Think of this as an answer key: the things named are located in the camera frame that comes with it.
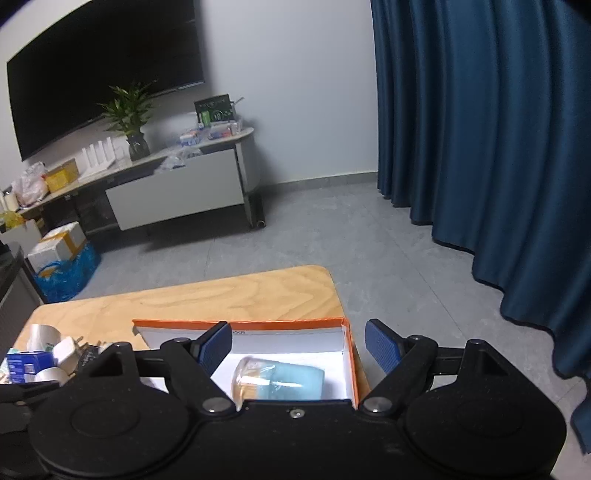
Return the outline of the blue plastic case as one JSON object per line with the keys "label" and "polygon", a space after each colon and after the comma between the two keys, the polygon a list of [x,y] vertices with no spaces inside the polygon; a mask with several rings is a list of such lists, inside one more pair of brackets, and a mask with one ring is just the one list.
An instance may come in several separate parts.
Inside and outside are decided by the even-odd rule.
{"label": "blue plastic case", "polygon": [[31,383],[37,373],[55,365],[53,354],[46,351],[10,353],[6,361],[13,384]]}

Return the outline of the light blue toothpick jar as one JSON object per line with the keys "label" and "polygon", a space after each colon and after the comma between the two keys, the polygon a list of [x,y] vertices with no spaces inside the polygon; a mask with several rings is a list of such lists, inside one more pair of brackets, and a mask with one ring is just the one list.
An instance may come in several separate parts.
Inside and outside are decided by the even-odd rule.
{"label": "light blue toothpick jar", "polygon": [[245,400],[318,401],[322,399],[325,372],[317,367],[247,356],[233,373],[235,403]]}

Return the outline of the white round plug adapter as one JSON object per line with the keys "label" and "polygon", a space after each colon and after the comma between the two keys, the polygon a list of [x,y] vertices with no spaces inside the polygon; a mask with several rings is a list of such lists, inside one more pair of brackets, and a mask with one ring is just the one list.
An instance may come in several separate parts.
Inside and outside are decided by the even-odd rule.
{"label": "white round plug adapter", "polygon": [[61,341],[61,333],[51,325],[32,324],[27,340],[26,350],[29,352],[51,352]]}

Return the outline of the large white travel adapter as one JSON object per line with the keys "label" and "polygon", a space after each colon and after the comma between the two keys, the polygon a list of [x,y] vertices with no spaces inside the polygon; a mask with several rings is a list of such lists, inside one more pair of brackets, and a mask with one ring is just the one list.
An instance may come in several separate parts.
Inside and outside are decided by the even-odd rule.
{"label": "large white travel adapter", "polygon": [[43,369],[35,374],[35,382],[57,382],[60,386],[69,380],[69,375],[59,367]]}

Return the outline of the small white usb charger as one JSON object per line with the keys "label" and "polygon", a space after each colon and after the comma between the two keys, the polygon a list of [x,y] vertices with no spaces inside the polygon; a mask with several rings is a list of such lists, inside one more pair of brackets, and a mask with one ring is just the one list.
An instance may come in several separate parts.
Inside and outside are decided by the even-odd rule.
{"label": "small white usb charger", "polygon": [[67,336],[53,347],[52,354],[55,366],[71,375],[82,357],[82,347],[76,339]]}

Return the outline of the orange white shallow box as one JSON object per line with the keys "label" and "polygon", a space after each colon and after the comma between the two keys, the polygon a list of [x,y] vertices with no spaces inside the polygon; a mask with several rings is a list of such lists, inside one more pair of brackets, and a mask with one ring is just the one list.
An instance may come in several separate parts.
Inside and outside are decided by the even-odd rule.
{"label": "orange white shallow box", "polygon": [[226,356],[211,375],[228,396],[238,364],[246,357],[315,367],[324,372],[322,399],[359,403],[355,345],[349,321],[342,317],[307,320],[233,321]]}

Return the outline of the light wooden table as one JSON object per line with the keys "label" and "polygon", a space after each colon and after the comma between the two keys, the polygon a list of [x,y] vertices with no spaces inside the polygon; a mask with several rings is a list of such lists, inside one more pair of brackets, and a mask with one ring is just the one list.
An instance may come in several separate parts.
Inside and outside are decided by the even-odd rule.
{"label": "light wooden table", "polygon": [[304,265],[42,305],[33,311],[13,346],[26,347],[33,324],[51,325],[90,343],[126,341],[144,349],[145,342],[132,333],[135,319],[294,323],[344,316],[329,270]]}

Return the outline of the round black side table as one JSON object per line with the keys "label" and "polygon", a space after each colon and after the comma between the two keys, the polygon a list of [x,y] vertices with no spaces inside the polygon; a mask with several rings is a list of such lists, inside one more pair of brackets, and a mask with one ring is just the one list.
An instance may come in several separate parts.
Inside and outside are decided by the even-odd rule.
{"label": "round black side table", "polygon": [[36,308],[46,297],[18,243],[1,242],[0,355],[4,360]]}

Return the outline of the blue plastic bag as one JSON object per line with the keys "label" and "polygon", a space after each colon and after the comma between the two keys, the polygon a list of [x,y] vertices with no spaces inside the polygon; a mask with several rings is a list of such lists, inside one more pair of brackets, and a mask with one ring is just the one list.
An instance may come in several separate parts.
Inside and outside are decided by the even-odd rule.
{"label": "blue plastic bag", "polygon": [[54,261],[34,275],[35,283],[47,303],[73,299],[89,283],[101,261],[90,242],[71,260]]}

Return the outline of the white cardboard carton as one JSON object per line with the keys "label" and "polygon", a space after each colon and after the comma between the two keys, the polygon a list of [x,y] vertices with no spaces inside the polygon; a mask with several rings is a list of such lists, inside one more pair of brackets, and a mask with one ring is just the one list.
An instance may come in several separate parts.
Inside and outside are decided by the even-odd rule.
{"label": "white cardboard carton", "polygon": [[53,262],[72,260],[84,247],[87,239],[77,221],[49,231],[27,255],[31,267],[39,273]]}

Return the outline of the white tv console cabinet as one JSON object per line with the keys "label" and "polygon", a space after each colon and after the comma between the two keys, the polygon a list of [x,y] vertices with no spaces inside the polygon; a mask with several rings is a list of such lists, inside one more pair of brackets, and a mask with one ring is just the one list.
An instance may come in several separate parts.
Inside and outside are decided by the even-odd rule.
{"label": "white tv console cabinet", "polygon": [[266,226],[260,198],[259,162],[249,151],[254,129],[197,144],[199,154],[185,164],[162,173],[155,169],[185,150],[170,147],[141,160],[123,158],[109,168],[81,177],[24,208],[20,214],[33,218],[57,200],[73,199],[92,187],[104,193],[114,214],[107,226],[122,231],[182,216],[242,205],[252,228]]}

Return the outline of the white plastic bag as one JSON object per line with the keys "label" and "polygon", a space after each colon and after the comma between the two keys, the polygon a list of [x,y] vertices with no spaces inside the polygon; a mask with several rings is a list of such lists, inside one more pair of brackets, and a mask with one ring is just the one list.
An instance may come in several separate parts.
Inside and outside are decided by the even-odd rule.
{"label": "white plastic bag", "polygon": [[49,193],[44,179],[46,173],[45,165],[42,162],[36,162],[11,183],[12,191],[21,207],[28,207],[41,201]]}

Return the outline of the white wifi router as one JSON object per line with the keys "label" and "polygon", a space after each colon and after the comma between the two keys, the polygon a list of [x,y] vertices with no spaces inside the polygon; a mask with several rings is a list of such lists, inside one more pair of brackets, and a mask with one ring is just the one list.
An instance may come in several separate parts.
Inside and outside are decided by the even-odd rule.
{"label": "white wifi router", "polygon": [[99,140],[96,144],[91,144],[82,149],[82,158],[86,162],[86,167],[82,177],[87,177],[101,173],[110,168],[116,161],[116,154],[112,139],[107,137],[104,141]]}

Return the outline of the yellow cardboard box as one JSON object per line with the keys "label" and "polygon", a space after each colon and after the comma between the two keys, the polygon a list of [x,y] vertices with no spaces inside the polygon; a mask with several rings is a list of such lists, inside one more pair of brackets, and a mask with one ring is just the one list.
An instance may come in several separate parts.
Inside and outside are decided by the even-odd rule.
{"label": "yellow cardboard box", "polygon": [[55,193],[74,181],[80,176],[76,160],[71,158],[57,167],[48,170],[43,178],[50,193]]}

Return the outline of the black green product box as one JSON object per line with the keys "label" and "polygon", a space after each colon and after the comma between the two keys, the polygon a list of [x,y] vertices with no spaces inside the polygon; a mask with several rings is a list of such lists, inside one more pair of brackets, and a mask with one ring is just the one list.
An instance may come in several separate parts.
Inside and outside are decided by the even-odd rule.
{"label": "black green product box", "polygon": [[232,102],[228,94],[217,95],[193,103],[200,127],[209,127],[219,122],[235,120]]}

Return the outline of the potted green plant on console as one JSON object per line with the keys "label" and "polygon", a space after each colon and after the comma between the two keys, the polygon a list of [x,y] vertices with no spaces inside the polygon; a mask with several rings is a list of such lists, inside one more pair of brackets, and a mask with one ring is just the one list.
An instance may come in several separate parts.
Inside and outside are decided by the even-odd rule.
{"label": "potted green plant on console", "polygon": [[133,81],[127,88],[110,86],[112,98],[99,103],[102,117],[108,122],[108,131],[125,136],[131,161],[141,160],[150,154],[142,127],[151,117],[152,101],[148,92],[151,82]]}

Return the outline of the dark blue curtain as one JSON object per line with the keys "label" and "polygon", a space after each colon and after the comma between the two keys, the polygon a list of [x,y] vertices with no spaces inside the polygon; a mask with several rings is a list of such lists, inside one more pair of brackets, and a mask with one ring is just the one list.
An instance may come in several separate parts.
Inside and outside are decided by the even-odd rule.
{"label": "dark blue curtain", "polygon": [[375,1],[378,187],[590,375],[590,5]]}

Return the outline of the wall mounted black television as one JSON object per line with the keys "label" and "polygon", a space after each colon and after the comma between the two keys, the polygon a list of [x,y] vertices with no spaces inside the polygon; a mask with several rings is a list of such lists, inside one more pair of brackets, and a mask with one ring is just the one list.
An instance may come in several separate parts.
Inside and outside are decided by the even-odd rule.
{"label": "wall mounted black television", "polygon": [[94,122],[114,88],[150,95],[202,82],[191,1],[90,1],[7,63],[12,121],[28,159]]}

